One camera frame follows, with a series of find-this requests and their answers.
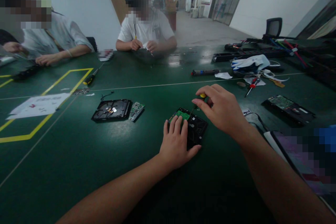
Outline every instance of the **left hand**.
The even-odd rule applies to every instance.
[[[158,44],[155,41],[151,40],[147,43],[147,49],[148,49],[148,51],[153,53],[153,52],[158,50]]]
[[[169,171],[180,168],[192,159],[200,150],[201,145],[195,145],[187,151],[188,122],[184,120],[181,130],[182,116],[175,116],[168,129],[168,120],[163,127],[163,141],[158,156]]]
[[[35,62],[39,65],[49,66],[53,63],[60,61],[62,57],[59,54],[46,54],[38,57]]]

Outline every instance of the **right hand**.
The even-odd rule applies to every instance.
[[[21,44],[16,42],[7,42],[3,45],[3,48],[10,53],[20,53],[26,51],[26,49]]]
[[[142,43],[137,40],[137,39],[133,39],[131,41],[131,48],[134,50],[134,51],[137,51],[139,50],[140,48],[142,48]]]
[[[250,126],[232,93],[218,84],[201,87],[196,95],[202,93],[209,97],[207,103],[200,99],[194,99],[192,102],[204,112],[218,129],[233,137],[242,129]]]

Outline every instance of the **red cable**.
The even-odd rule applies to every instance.
[[[287,41],[287,40],[283,40],[291,49],[294,49],[294,47]],[[294,52],[295,55],[299,58],[299,60],[301,60],[301,62],[304,64],[305,67],[308,67],[308,65],[306,64],[306,62],[301,58],[301,56],[298,54],[297,51]]]

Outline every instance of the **red screwdriver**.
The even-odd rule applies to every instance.
[[[253,81],[252,81],[252,83],[251,83],[251,85],[250,85],[250,89],[249,89],[249,91],[246,93],[246,95],[244,96],[244,98],[246,98],[246,96],[248,96],[248,94],[251,92],[251,90],[252,90],[253,88],[255,88],[259,82],[260,82],[260,78],[259,78],[259,77],[253,79]]]

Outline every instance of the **forearm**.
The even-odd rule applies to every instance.
[[[140,199],[169,173],[170,169],[156,155],[85,197],[57,223],[121,223]]]
[[[167,41],[158,44],[158,51],[166,51],[177,47],[176,38],[173,36]]]
[[[130,42],[124,42],[124,41],[121,41],[121,40],[117,40],[116,42],[116,49],[118,51],[130,51],[132,48],[131,48],[131,41]]]
[[[91,49],[90,47],[86,46],[86,45],[77,45],[71,49],[69,49],[69,52],[67,50],[65,51],[61,51],[58,53],[58,55],[61,58],[71,58],[72,57],[79,57],[82,56],[84,54],[90,53]]]
[[[332,223],[336,218],[307,184],[247,126],[234,136],[240,144],[255,185],[278,223]]]

